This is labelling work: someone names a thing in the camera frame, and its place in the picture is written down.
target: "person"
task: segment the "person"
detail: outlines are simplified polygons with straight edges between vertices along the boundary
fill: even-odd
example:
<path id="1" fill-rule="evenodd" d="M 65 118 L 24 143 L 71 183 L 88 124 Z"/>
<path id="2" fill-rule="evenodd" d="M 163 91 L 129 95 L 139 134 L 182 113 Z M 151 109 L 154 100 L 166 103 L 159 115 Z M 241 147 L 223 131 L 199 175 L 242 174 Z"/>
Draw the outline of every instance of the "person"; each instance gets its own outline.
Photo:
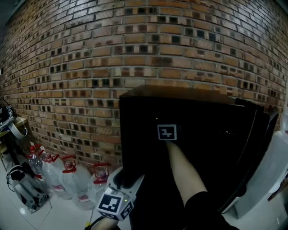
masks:
<path id="1" fill-rule="evenodd" d="M 207 189 L 194 166 L 173 142 L 166 142 L 170 166 L 185 206 L 187 229 L 237 230 L 211 207 Z M 92 230 L 113 230 L 118 221 L 104 218 Z"/>

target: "brick wall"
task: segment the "brick wall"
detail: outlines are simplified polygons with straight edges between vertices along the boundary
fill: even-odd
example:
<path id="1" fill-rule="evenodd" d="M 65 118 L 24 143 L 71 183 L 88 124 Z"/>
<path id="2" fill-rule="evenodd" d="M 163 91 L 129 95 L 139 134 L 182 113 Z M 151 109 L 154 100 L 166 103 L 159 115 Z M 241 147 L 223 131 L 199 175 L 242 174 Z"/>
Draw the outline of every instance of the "brick wall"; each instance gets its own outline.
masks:
<path id="1" fill-rule="evenodd" d="M 1 94 L 48 150 L 117 166 L 118 98 L 138 85 L 216 90 L 281 112 L 287 19 L 272 0 L 27 0 L 2 44 Z"/>

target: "white strap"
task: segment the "white strap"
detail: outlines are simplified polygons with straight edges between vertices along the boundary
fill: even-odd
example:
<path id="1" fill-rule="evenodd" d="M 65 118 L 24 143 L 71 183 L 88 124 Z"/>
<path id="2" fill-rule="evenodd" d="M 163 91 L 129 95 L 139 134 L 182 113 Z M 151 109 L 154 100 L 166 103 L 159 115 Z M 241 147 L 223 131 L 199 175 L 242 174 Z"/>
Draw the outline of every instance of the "white strap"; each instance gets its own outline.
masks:
<path id="1" fill-rule="evenodd" d="M 26 127 L 24 127 L 24 135 L 22 133 L 20 133 L 20 131 L 17 129 L 17 127 L 14 125 L 14 123 L 12 122 L 10 125 L 8 125 L 8 128 L 10 129 L 11 133 L 14 134 L 15 137 L 17 137 L 18 139 L 23 139 L 27 133 L 28 130 Z"/>

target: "forearm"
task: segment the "forearm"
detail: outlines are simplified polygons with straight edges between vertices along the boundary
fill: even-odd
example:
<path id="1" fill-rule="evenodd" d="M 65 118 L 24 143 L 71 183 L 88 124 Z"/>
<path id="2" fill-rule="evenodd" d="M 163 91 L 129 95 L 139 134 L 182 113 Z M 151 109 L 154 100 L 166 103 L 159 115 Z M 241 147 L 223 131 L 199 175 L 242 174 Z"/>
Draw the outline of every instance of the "forearm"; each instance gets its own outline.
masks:
<path id="1" fill-rule="evenodd" d="M 192 196 L 207 190 L 198 172 L 181 149 L 172 142 L 167 142 L 166 145 L 173 177 L 185 205 Z"/>

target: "black sleeve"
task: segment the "black sleeve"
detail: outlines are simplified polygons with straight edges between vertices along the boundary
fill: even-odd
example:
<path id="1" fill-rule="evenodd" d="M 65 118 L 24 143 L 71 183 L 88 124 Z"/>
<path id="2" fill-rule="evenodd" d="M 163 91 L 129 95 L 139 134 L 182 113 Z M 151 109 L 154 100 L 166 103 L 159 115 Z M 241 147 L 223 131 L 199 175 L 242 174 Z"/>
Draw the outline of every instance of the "black sleeve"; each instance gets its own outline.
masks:
<path id="1" fill-rule="evenodd" d="M 191 197 L 185 205 L 185 214 L 188 229 L 237 230 L 213 209 L 207 192 L 200 192 Z"/>

